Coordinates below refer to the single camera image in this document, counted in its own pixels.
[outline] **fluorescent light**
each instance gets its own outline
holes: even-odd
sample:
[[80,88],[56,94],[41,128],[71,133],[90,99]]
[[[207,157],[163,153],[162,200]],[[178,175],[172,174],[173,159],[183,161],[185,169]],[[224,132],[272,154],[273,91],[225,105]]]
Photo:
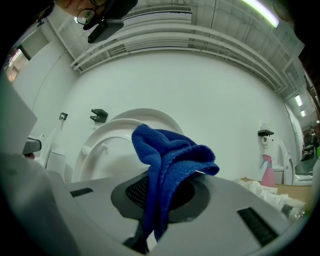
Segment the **fluorescent light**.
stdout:
[[262,3],[257,0],[242,0],[246,4],[250,5],[253,9],[259,12],[263,17],[267,19],[268,22],[272,24],[275,28],[279,25],[279,20],[274,16],[271,11],[269,11]]
[[295,101],[299,107],[302,106],[302,100],[299,95],[295,96]]

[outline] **ceiling vent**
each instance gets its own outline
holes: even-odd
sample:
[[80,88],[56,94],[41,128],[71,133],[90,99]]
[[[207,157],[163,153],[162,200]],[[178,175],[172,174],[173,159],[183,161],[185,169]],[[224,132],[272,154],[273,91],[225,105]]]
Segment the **ceiling vent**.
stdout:
[[129,12],[122,19],[129,19],[135,16],[146,15],[146,14],[156,14],[156,13],[184,13],[184,14],[192,14],[192,8],[188,6],[161,6],[161,7],[150,7],[144,8],[140,10],[134,10]]

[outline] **eyeglasses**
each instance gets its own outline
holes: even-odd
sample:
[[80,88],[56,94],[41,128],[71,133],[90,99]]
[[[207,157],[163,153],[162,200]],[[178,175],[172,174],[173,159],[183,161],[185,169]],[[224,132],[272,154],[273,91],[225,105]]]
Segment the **eyeglasses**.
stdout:
[[77,22],[82,25],[87,25],[93,17],[96,15],[96,10],[98,7],[104,5],[108,0],[90,0],[91,3],[96,6],[95,9],[83,9],[79,12],[78,16],[76,17]]

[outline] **ceiling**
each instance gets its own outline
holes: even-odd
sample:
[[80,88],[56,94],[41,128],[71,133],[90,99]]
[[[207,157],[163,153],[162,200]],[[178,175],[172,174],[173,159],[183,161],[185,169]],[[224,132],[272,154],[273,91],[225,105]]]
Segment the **ceiling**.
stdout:
[[[273,10],[272,1],[262,2]],[[59,8],[48,18],[74,58],[71,66],[80,73],[140,52],[198,52],[255,73],[288,102],[297,117],[301,110],[292,99],[302,95],[310,120],[303,119],[301,126],[316,121],[298,58],[304,44],[288,23],[280,20],[274,28],[241,0],[139,0],[123,19],[123,29],[103,42],[89,44],[91,30],[82,30]]]

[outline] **blue towel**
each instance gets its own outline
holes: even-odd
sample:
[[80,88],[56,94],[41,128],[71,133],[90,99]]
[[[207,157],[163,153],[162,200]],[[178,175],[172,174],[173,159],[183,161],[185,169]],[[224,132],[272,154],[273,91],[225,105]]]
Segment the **blue towel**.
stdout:
[[158,240],[168,226],[170,203],[178,185],[195,171],[216,175],[219,167],[210,148],[172,131],[141,124],[132,133],[132,143],[140,161],[150,165],[144,238],[154,230]]

